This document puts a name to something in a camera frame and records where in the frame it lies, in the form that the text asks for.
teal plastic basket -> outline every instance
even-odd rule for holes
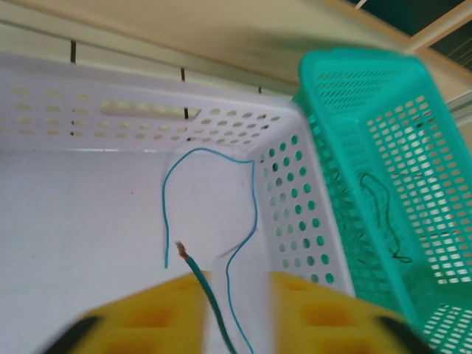
[[[307,115],[358,297],[472,353],[472,160],[431,76],[392,52],[312,52]]]

white plastic basket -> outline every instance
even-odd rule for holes
[[[134,105],[141,111],[129,111]],[[190,119],[172,118],[176,107]],[[164,269],[162,182],[200,146],[256,161],[257,232],[230,269],[235,312],[256,353],[273,352],[267,270],[353,294],[294,104],[1,54],[0,352],[31,353],[82,311],[190,271],[173,245]],[[195,153],[166,193],[170,241],[212,271],[230,336],[247,353],[229,315],[224,266],[254,221],[250,166]],[[208,318],[206,352],[224,353]]]

green wire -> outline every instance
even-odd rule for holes
[[[200,282],[201,287],[204,289],[206,297],[210,305],[212,306],[213,313],[215,314],[216,321],[220,328],[221,335],[223,336],[224,342],[228,347],[228,350],[231,354],[237,354],[235,347],[233,347],[233,343],[231,343],[231,339],[229,339],[228,332],[226,332],[226,327],[224,325],[223,316],[221,315],[220,308],[216,301],[215,295],[213,294],[212,289],[210,288],[207,279],[205,278],[204,274],[201,272],[200,268],[198,267],[197,263],[191,257],[185,258],[185,262],[189,265],[190,269],[192,269],[194,275],[197,277],[197,280]]]

exposed wire end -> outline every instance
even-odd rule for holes
[[[189,255],[187,251],[185,250],[184,244],[180,241],[177,241],[176,246],[178,249],[178,255],[186,260],[189,257]]]

plastic basket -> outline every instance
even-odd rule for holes
[[[391,52],[312,52],[309,117],[357,296],[442,353],[472,349],[472,163],[427,70]]]
[[[164,269],[161,197],[164,175],[193,148],[256,162],[257,232],[229,272],[256,353],[274,352],[267,270],[353,294],[294,103],[12,55],[0,55],[0,103],[2,353],[32,353],[80,312],[190,271],[173,245]],[[212,271],[229,334],[247,353],[224,271],[254,220],[250,166],[192,154],[166,195],[170,242]],[[223,353],[208,319],[206,353]]]

